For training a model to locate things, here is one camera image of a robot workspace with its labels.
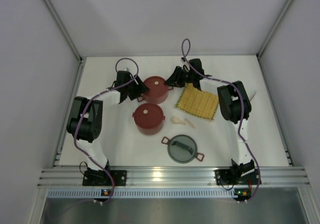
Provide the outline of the dark red lid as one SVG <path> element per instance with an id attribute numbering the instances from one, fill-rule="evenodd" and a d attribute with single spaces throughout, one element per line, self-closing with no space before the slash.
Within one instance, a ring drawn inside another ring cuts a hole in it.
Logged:
<path id="1" fill-rule="evenodd" d="M 159 98 L 167 94 L 168 86 L 165 85 L 165 80 L 160 76 L 151 76 L 143 82 L 149 89 L 144 93 L 145 96 L 151 98 Z"/>
<path id="2" fill-rule="evenodd" d="M 144 129 L 155 128 L 165 120 L 163 110 L 158 105 L 151 103 L 144 103 L 137 107 L 132 117 L 135 124 Z"/>

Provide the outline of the metal tongs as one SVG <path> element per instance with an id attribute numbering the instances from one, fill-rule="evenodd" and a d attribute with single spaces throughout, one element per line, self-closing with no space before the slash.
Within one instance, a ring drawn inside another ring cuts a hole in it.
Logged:
<path id="1" fill-rule="evenodd" d="M 255 88 L 253 88 L 253 90 L 251 90 L 249 93 L 248 93 L 248 98 L 249 98 L 249 101 L 252 102 L 253 99 L 255 98 L 255 96 L 257 95 L 259 91 L 259 87 L 256 86 Z"/>

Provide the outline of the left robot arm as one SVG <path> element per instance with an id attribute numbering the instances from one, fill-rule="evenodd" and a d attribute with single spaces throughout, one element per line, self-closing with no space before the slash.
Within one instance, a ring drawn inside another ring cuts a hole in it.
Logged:
<path id="1" fill-rule="evenodd" d="M 135 100 L 150 89 L 139 76 L 129 71 L 118 71 L 111 87 L 93 97 L 74 98 L 69 113 L 66 130 L 73 137 L 73 144 L 86 158 L 83 186 L 115 186 L 109 160 L 102 151 L 98 140 L 103 127 L 105 107 L 118 105 L 127 98 Z"/>

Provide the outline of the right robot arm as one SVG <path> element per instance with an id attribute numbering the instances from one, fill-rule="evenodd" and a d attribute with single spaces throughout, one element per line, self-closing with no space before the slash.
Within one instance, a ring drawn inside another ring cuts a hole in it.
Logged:
<path id="1" fill-rule="evenodd" d="M 252 105 L 241 81 L 229 82 L 205 75 L 199 58 L 187 60 L 176 66 L 164 82 L 168 86 L 183 88 L 192 84 L 199 91 L 217 95 L 222 117 L 230 124 L 231 166 L 223 184 L 238 184 L 242 178 L 259 172 L 260 168 L 248 145 L 248 120 Z"/>

